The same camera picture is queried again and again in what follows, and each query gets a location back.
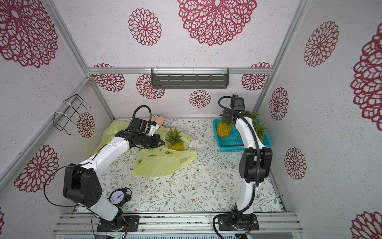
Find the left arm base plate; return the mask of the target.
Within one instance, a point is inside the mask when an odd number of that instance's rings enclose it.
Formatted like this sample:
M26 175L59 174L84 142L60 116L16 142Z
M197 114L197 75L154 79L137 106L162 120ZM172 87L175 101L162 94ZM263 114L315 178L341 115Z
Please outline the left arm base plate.
M97 232L136 232L138 230L140 217L137 215L123 215L116 217L113 221L100 219Z

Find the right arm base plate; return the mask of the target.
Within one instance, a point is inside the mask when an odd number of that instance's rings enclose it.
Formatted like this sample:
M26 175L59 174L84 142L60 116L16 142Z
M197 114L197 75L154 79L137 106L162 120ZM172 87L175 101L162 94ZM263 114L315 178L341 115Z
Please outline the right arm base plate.
M223 215L217 218L220 231L258 231L260 229L255 214Z

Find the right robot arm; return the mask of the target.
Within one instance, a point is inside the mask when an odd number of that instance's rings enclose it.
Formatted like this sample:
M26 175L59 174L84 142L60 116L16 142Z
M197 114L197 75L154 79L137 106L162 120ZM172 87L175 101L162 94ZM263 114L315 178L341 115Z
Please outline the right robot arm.
M251 114L245 111L244 99L233 95L230 100L230 109L244 145L244 152L239 162L239 174L244 181L244 188L235 204L235 211L239 215L250 215L253 213L252 205L257 190L269 176L273 153L259 139Z

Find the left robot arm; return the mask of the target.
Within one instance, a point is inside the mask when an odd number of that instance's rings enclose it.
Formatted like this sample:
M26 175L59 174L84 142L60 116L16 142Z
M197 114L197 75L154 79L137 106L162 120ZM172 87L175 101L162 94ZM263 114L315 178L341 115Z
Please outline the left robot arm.
M120 155L132 147L152 149L163 145L165 142L158 134L136 134L121 130L98 153L80 164L70 164L66 167L63 196L82 204L98 215L102 222L110 224L115 229L120 228L124 221L122 210L102 195L98 178Z

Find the avocado print green plastic bag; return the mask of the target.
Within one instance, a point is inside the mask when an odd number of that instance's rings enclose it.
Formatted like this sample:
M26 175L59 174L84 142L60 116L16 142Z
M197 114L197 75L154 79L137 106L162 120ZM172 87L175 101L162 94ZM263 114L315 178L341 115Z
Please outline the avocado print green plastic bag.
M132 170L133 176L140 177L163 177L168 176L176 172L178 169L183 168L192 163L198 153L196 151L190 151L186 149L186 146L191 139L182 131L180 136L184 141L185 149L183 151L175 151L168 149L168 144L165 140L166 133L170 129L161 127L155 133L160 135L161 139L165 142L164 146L153 149L141 149L138 151L136 157L136 163Z

